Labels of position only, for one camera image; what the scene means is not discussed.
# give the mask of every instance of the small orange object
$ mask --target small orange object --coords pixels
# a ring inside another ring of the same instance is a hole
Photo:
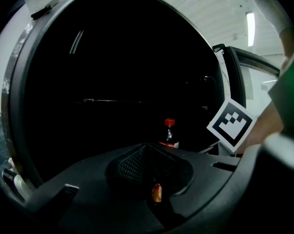
[[[162,187],[160,184],[156,184],[151,189],[151,196],[153,201],[159,203],[162,201]]]

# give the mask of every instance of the fluorescent light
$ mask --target fluorescent light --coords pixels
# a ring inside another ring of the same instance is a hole
[[[277,80],[268,80],[268,81],[263,81],[263,83],[267,83],[267,82],[273,82],[273,81],[277,81]]]
[[[254,45],[254,37],[255,37],[255,16],[253,12],[249,12],[246,14],[246,18],[248,21],[248,46],[251,47]]]

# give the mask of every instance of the white ceiling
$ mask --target white ceiling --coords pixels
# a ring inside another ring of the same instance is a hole
[[[211,46],[225,43],[260,56],[283,56],[283,49],[272,25],[259,12],[253,0],[164,0],[185,15]],[[246,12],[253,11],[256,36],[248,47]]]

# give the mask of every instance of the red bottle cap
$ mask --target red bottle cap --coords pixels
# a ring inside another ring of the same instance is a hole
[[[171,127],[175,125],[175,119],[165,119],[165,126]]]

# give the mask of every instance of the bottle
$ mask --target bottle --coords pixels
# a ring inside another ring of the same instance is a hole
[[[165,119],[162,136],[159,144],[178,148],[179,142],[176,140],[175,119]]]

